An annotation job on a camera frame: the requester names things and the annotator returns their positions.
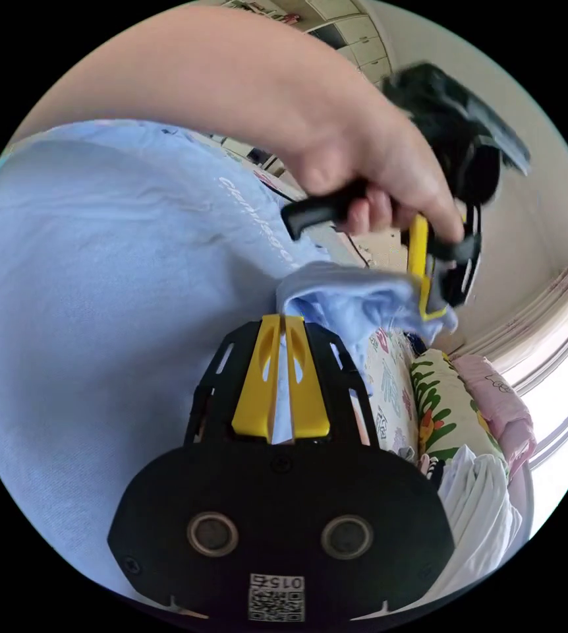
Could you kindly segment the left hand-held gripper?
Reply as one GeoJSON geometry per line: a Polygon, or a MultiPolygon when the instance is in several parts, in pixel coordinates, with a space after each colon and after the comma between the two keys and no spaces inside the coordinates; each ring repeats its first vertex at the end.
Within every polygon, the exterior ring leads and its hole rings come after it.
{"type": "Polygon", "coordinates": [[[467,300],[482,251],[482,209],[497,191],[502,151],[487,127],[488,111],[480,99],[431,63],[385,78],[382,92],[408,113],[430,145],[453,198],[465,207],[459,243],[445,243],[422,216],[407,233],[407,272],[418,286],[418,308],[427,322],[467,300]]]}

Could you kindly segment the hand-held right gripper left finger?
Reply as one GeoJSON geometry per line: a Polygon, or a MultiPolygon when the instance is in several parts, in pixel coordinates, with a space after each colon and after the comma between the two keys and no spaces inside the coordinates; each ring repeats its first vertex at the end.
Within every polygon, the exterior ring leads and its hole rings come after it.
{"type": "Polygon", "coordinates": [[[260,323],[236,410],[231,422],[237,436],[271,443],[277,403],[281,317],[260,323]]]}

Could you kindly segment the person's left hand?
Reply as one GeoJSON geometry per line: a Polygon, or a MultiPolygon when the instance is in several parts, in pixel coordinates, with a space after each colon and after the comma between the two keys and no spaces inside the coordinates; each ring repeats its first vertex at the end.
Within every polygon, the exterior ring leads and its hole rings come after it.
{"type": "Polygon", "coordinates": [[[266,146],[310,195],[361,178],[345,229],[355,235],[408,227],[424,216],[446,243],[463,224],[441,167],[423,135],[335,51],[317,47],[291,57],[295,70],[278,89],[283,113],[266,146]]]}

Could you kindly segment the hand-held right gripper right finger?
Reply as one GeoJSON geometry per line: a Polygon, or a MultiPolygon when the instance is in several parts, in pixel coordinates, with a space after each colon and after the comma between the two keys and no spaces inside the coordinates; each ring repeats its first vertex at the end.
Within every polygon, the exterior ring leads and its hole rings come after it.
{"type": "Polygon", "coordinates": [[[295,440],[318,440],[329,434],[327,415],[310,340],[301,316],[285,316],[289,411],[295,440]]]}

